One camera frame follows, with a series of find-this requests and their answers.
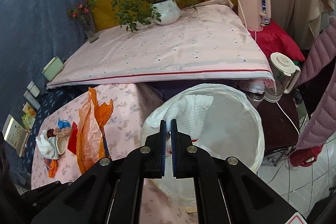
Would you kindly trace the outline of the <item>grey drawstring pouch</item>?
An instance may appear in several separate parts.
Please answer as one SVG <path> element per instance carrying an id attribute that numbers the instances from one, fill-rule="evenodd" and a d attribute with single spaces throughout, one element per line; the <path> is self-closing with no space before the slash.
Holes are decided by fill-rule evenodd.
<path id="1" fill-rule="evenodd" d="M 58 160 L 57 137 L 48 138 L 47 133 L 43 132 L 36 138 L 38 149 L 45 159 Z"/>

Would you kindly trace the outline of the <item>orange snack wrapper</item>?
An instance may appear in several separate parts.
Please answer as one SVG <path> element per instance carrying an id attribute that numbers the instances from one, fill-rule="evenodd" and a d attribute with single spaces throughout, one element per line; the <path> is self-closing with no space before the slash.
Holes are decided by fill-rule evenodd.
<path id="1" fill-rule="evenodd" d="M 84 174 L 100 159 L 109 157 L 108 148 L 104 144 L 104 126 L 111 118 L 113 109 L 112 100 L 100 104 L 96 89 L 88 89 L 87 100 L 79 109 L 76 142 L 77 165 L 81 174 Z"/>

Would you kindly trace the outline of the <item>red snack bag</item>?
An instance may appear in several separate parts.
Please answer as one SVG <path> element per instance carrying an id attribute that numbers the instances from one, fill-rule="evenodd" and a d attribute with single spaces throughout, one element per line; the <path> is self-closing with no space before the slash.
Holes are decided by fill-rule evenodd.
<path id="1" fill-rule="evenodd" d="M 71 131 L 70 131 L 67 149 L 70 152 L 72 152 L 74 155 L 76 155 L 77 132 L 78 132 L 77 124 L 73 122 Z"/>

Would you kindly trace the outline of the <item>blue measuring tape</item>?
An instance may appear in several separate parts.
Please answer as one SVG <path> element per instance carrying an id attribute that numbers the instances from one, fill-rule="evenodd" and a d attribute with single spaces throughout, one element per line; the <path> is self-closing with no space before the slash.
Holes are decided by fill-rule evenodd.
<path id="1" fill-rule="evenodd" d="M 60 130 L 64 128 L 71 128 L 71 124 L 67 120 L 58 119 L 58 128 Z"/>

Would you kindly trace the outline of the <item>white cloth towel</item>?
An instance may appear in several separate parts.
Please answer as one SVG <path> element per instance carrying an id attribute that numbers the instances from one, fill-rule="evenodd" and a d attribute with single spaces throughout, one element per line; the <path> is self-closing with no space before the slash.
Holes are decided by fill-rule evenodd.
<path id="1" fill-rule="evenodd" d="M 176 120 L 179 132 L 188 134 L 197 141 L 201 134 L 208 109 L 214 101 L 213 96 L 191 94 L 175 101 L 163 117 L 167 131 L 171 131 L 171 121 Z"/>

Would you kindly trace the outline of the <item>small orange blue wrapper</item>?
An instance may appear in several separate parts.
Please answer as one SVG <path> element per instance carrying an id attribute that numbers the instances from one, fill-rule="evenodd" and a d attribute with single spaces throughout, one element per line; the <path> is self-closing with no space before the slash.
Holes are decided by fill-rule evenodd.
<path id="1" fill-rule="evenodd" d="M 58 169 L 58 161 L 54 159 L 45 159 L 45 166 L 48 172 L 49 178 L 54 178 Z"/>

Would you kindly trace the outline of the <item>dark red scrunchie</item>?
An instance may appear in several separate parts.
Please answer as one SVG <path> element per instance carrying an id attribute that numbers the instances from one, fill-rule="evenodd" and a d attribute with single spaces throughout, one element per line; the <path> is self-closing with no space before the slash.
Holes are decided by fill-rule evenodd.
<path id="1" fill-rule="evenodd" d="M 54 134 L 54 129 L 51 128 L 47 130 L 47 137 L 48 138 L 56 137 L 56 135 Z"/>

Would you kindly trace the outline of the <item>navy floral cloth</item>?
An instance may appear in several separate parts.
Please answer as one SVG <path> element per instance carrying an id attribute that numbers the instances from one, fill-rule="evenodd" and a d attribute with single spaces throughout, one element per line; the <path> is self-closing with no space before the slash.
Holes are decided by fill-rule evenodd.
<path id="1" fill-rule="evenodd" d="M 35 151 L 35 145 L 39 130 L 42 122 L 56 112 L 59 108 L 72 101 L 76 97 L 82 94 L 82 91 L 78 88 L 56 88 L 46 90 L 40 99 L 40 109 L 37 111 L 35 122 L 29 133 L 29 137 L 26 143 L 26 149 L 22 156 L 23 164 L 26 167 L 28 173 L 31 173 L 33 166 L 33 156 Z"/>

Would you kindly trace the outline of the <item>pink padded mat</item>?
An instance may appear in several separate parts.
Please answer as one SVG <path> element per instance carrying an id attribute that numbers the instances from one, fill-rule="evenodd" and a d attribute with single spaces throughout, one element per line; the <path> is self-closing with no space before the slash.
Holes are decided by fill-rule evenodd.
<path id="1" fill-rule="evenodd" d="M 232 7 L 230 0 L 212 0 L 183 9 L 167 26 L 103 30 L 47 86 L 204 79 L 260 79 L 273 86 L 266 56 Z"/>

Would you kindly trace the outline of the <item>white round jar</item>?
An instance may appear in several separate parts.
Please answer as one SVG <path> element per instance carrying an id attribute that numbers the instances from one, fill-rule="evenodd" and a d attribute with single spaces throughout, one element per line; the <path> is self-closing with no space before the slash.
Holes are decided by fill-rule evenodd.
<path id="1" fill-rule="evenodd" d="M 37 96 L 40 94 L 40 89 L 37 87 L 37 85 L 34 83 L 34 81 L 31 81 L 28 85 L 27 85 L 27 90 L 35 97 L 37 98 Z"/>

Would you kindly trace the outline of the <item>white electric kettle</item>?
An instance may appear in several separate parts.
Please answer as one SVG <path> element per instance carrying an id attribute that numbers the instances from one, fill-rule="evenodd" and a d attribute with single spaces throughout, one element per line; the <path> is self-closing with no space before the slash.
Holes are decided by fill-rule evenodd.
<path id="1" fill-rule="evenodd" d="M 264 99 L 270 103 L 278 102 L 283 94 L 289 94 L 297 82 L 301 69 L 286 55 L 274 52 L 269 59 L 275 85 L 266 88 Z"/>

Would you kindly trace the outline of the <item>pink puffer jacket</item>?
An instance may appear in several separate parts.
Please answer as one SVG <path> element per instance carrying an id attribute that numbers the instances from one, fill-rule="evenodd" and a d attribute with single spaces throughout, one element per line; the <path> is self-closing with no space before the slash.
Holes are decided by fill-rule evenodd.
<path id="1" fill-rule="evenodd" d="M 310 115 L 296 147 L 320 146 L 335 133 L 335 20 L 315 40 L 295 86 Z"/>

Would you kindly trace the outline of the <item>red cloth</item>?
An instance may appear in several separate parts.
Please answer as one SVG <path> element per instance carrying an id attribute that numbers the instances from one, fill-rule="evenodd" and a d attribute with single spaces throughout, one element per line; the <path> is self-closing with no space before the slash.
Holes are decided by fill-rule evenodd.
<path id="1" fill-rule="evenodd" d="M 270 25 L 264 26 L 262 31 L 249 31 L 252 38 L 256 39 L 267 59 L 272 53 L 279 52 L 293 61 L 304 62 L 305 57 L 295 41 L 272 19 Z"/>

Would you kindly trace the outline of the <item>pink water dispenser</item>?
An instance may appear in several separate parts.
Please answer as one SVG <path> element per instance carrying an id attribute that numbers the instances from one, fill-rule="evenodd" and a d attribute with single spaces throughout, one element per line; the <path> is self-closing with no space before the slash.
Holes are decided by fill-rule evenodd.
<path id="1" fill-rule="evenodd" d="M 262 31 L 270 24 L 270 0 L 238 0 L 238 16 L 249 31 Z"/>

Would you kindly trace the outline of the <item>white picture frame card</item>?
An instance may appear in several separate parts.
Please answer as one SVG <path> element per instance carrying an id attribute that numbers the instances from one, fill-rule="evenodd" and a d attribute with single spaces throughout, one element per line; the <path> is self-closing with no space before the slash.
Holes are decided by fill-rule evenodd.
<path id="1" fill-rule="evenodd" d="M 3 126 L 2 133 L 5 141 L 15 149 L 18 156 L 22 157 L 25 152 L 29 132 L 9 114 Z"/>

